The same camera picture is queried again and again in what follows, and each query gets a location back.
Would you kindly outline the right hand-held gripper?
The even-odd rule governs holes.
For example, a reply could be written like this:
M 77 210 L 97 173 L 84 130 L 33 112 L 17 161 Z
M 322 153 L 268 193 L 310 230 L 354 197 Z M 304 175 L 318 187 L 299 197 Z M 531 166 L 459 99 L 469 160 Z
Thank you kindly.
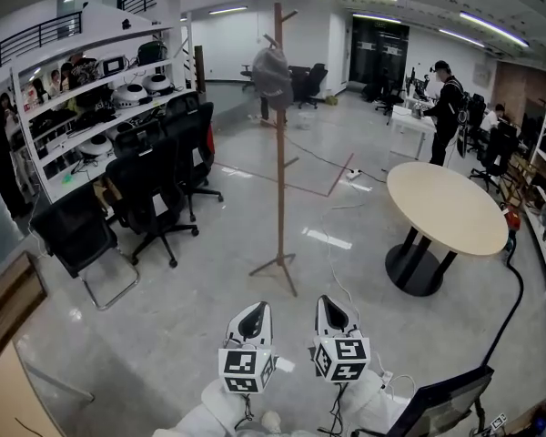
M 360 330 L 358 315 L 327 295 L 317 302 L 309 350 L 316 376 L 326 382 L 358 381 L 371 361 L 369 338 Z

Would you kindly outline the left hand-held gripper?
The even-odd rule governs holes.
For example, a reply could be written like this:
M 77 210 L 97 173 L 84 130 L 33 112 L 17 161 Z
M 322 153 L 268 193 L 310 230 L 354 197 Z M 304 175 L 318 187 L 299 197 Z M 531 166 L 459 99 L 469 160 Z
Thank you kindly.
M 230 320 L 218 350 L 218 375 L 232 394 L 262 393 L 275 369 L 271 308 L 265 301 L 244 308 Z

